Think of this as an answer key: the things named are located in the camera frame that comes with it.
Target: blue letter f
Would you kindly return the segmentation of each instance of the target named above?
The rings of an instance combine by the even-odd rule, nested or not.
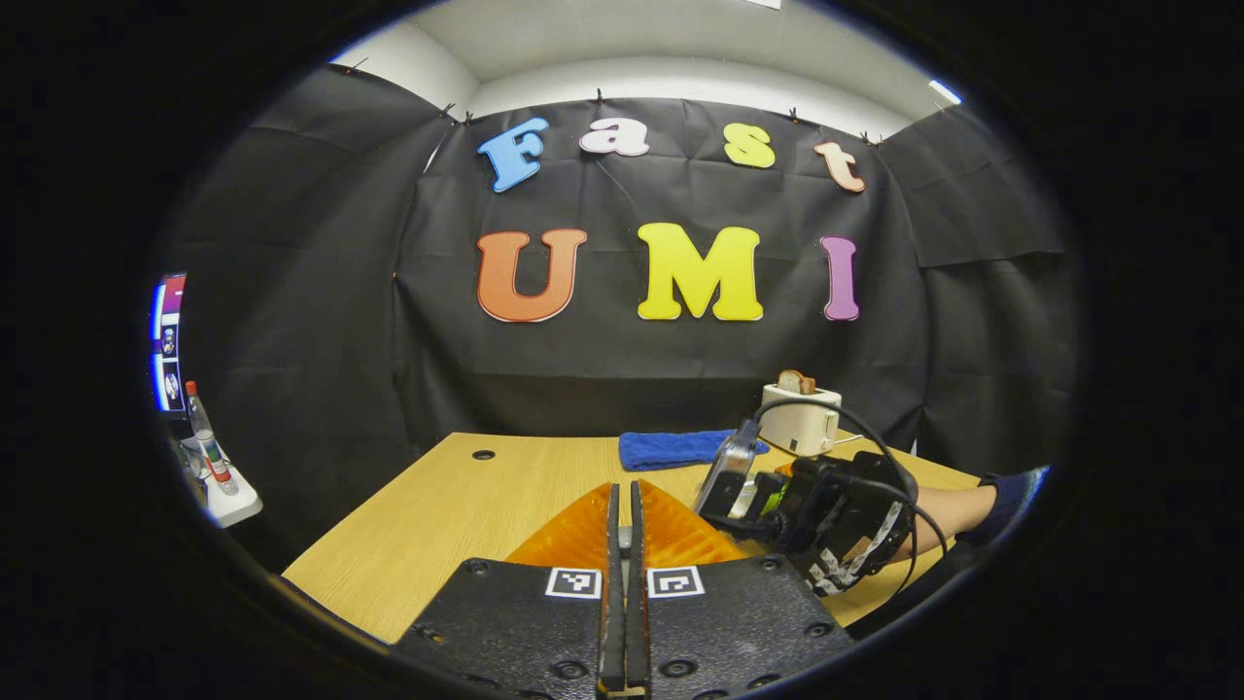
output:
[[[505,191],[536,174],[536,170],[540,169],[540,163],[529,163],[522,154],[539,155],[544,150],[544,142],[531,132],[546,128],[549,128],[546,119],[532,117],[509,131],[489,138],[479,147],[478,152],[488,155],[488,159],[493,160],[493,169],[496,170],[496,182],[493,183],[493,191]]]

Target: power cord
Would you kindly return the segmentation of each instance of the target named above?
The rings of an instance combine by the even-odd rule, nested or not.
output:
[[[827,410],[831,410],[831,412],[835,412],[835,413],[838,413],[838,414],[846,417],[847,420],[850,420],[851,423],[853,423],[857,426],[860,426],[860,433],[862,433],[865,436],[868,438],[868,440],[873,441],[873,444],[877,445],[877,448],[881,450],[881,454],[884,455],[884,458],[887,460],[889,460],[889,464],[894,467],[894,470],[897,470],[902,475],[907,475],[908,479],[912,479],[911,477],[911,472],[908,472],[907,469],[903,467],[898,463],[898,460],[894,459],[893,453],[889,451],[889,448],[886,446],[886,443],[881,439],[881,436],[877,435],[877,433],[873,431],[871,428],[868,428],[868,424],[866,424],[860,417],[857,417],[853,413],[843,409],[842,407],[826,405],[826,404],[824,404],[821,402],[812,402],[811,399],[802,399],[802,398],[778,399],[776,402],[770,402],[769,404],[765,404],[764,407],[761,407],[760,409],[758,409],[756,413],[755,413],[755,415],[753,415],[751,420],[754,420],[755,423],[759,424],[760,423],[760,418],[764,417],[770,410],[776,409],[779,407],[789,407],[789,405],[795,405],[795,404],[820,407],[822,409],[827,409]],[[938,545],[942,546],[942,556],[945,557],[947,553],[949,552],[949,547],[947,547],[947,543],[945,543],[945,535],[942,533],[942,528],[938,527],[937,522],[933,521],[933,518],[924,511],[924,509],[921,509],[919,506],[916,505],[916,495],[914,494],[909,494],[909,492],[904,494],[903,491],[899,491],[898,489],[894,489],[893,486],[889,486],[888,484],[882,484],[880,481],[872,481],[872,480],[866,480],[866,479],[858,479],[858,477],[853,477],[853,476],[850,476],[850,475],[837,474],[837,475],[833,475],[833,479],[836,481],[842,482],[842,484],[863,486],[863,487],[867,487],[867,489],[872,489],[875,491],[883,491],[887,495],[896,497],[896,500],[899,504],[902,504],[902,505],[907,506],[908,509],[911,509],[913,513],[916,513],[917,516],[919,516],[921,518],[923,518],[924,522],[928,523],[929,528],[933,530],[933,533],[937,535]],[[916,572],[916,557],[917,557],[916,552],[918,551],[917,550],[916,531],[917,531],[916,523],[913,522],[912,523],[912,556],[911,556],[911,560],[909,560],[911,564],[907,567],[907,576],[903,578],[903,583],[898,584],[898,589],[896,589],[893,593],[889,594],[891,598],[893,598],[894,596],[898,596],[898,593],[901,591],[903,591],[903,588],[907,587],[907,582],[911,581],[912,573]]]

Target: orange letter u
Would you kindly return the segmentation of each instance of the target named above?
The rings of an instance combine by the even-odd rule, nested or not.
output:
[[[587,233],[577,228],[555,228],[540,236],[550,249],[549,283],[535,296],[514,288],[519,250],[530,240],[527,234],[515,230],[490,233],[479,239],[479,249],[484,251],[479,265],[479,305],[499,321],[544,321],[570,303],[575,290],[575,259]]]

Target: plastic bottle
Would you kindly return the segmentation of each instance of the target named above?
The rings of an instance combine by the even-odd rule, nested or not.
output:
[[[189,400],[190,428],[194,430],[194,439],[199,441],[203,461],[211,470],[211,476],[220,486],[220,491],[225,496],[234,496],[238,494],[238,482],[229,474],[229,461],[220,455],[220,446],[216,445],[211,421],[208,420],[208,410],[203,408],[203,402],[199,399],[199,387],[193,382],[185,383],[185,397]]]

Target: blue cloth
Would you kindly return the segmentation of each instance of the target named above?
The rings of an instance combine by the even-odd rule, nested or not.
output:
[[[704,433],[623,433],[618,440],[622,467],[628,472],[672,470],[688,465],[712,464],[717,450],[733,430]],[[769,451],[759,443],[758,455]]]

